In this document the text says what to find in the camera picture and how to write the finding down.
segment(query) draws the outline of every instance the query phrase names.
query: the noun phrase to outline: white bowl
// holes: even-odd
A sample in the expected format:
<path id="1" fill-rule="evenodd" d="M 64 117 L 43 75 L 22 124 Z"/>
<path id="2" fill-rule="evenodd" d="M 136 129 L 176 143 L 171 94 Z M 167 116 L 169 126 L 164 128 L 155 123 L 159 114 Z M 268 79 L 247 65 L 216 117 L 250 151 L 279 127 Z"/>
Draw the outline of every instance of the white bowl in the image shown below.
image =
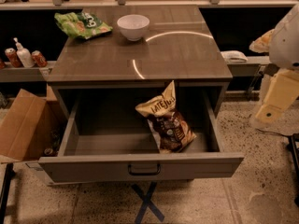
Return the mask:
<path id="1" fill-rule="evenodd" d="M 117 24 L 128 40 L 137 41 L 148 31 L 150 20 L 142 15 L 131 14 L 119 18 Z"/>

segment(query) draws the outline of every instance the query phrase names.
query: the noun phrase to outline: bottle cap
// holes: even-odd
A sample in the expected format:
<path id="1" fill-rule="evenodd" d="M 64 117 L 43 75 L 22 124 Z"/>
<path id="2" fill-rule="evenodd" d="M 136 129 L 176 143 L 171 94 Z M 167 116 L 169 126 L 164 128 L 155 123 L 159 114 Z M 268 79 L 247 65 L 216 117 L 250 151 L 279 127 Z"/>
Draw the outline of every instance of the bottle cap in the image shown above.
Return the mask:
<path id="1" fill-rule="evenodd" d="M 17 47 L 17 49 L 23 49 L 23 46 L 21 45 L 21 43 L 18 42 L 18 38 L 13 38 L 13 39 L 14 39 L 14 41 L 16 42 L 16 47 Z"/>

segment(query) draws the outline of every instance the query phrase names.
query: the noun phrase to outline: drawer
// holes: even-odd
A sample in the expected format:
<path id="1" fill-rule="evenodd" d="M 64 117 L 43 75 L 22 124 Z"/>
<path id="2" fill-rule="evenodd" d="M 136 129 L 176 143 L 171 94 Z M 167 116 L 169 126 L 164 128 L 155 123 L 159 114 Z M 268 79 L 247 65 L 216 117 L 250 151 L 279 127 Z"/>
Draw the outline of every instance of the drawer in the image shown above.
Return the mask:
<path id="1" fill-rule="evenodd" d="M 56 184 L 232 176 L 244 157 L 224 151 L 209 87 L 177 88 L 177 109 L 196 138 L 179 153 L 159 153 L 147 120 L 135 106 L 161 92 L 78 90 L 59 153 L 40 158 L 40 166 Z"/>

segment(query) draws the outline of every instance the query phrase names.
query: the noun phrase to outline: red can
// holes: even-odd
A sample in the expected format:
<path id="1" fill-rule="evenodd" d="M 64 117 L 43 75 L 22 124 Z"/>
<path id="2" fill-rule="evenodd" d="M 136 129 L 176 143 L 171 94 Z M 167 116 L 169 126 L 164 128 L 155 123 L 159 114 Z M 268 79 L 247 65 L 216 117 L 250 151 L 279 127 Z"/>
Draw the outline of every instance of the red can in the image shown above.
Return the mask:
<path id="1" fill-rule="evenodd" d="M 32 52 L 31 56 L 39 67 L 45 67 L 48 64 L 46 58 L 39 50 Z"/>
<path id="2" fill-rule="evenodd" d="M 17 51 L 15 49 L 6 49 L 6 55 L 13 67 L 22 66 L 21 61 L 17 55 Z"/>
<path id="3" fill-rule="evenodd" d="M 5 67 L 6 67 L 6 64 L 0 58 L 0 69 L 3 69 Z"/>

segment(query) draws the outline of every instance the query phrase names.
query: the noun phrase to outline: speckled floor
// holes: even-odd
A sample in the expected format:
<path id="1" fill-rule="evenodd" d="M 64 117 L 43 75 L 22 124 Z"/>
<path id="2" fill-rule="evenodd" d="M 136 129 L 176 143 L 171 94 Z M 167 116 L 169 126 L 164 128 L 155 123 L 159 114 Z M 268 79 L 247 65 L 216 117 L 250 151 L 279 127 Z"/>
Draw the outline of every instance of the speckled floor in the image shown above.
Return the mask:
<path id="1" fill-rule="evenodd" d="M 5 223 L 297 224 L 299 186 L 288 140 L 249 126 L 255 104 L 226 101 L 218 116 L 225 151 L 245 155 L 232 178 L 47 187 L 19 162 Z M 5 113 L 1 109 L 0 119 Z M 299 133 L 299 102 L 267 130 Z M 0 166 L 1 179 L 5 167 Z"/>

